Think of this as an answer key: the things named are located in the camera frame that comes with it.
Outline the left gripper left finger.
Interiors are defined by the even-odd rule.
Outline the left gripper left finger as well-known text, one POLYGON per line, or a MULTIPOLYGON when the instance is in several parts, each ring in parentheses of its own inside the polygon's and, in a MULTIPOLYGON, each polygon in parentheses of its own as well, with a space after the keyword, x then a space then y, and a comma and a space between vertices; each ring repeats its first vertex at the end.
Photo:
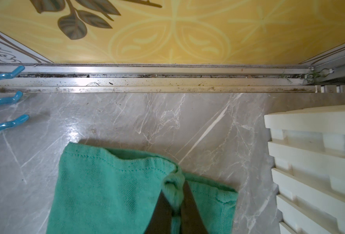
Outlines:
POLYGON ((170 234, 172 210, 171 205, 161 191, 153 215, 144 234, 170 234))

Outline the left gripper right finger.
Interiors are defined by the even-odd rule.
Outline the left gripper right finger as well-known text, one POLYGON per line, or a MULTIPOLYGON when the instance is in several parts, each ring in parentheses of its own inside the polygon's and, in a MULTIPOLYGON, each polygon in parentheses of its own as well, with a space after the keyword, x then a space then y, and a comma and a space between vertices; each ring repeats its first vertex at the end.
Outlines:
POLYGON ((184 199, 180 207, 181 234, 208 234, 201 219, 193 193, 187 181, 183 185, 184 199))

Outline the green long pants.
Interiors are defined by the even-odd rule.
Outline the green long pants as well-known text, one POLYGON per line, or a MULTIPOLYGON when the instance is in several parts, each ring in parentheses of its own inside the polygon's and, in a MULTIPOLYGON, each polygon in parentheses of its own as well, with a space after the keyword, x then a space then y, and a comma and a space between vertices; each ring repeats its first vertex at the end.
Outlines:
POLYGON ((179 234, 183 185, 188 182, 206 230, 232 231, 238 193, 184 172, 161 155, 69 143, 59 161, 49 234, 143 234, 162 191, 179 234))

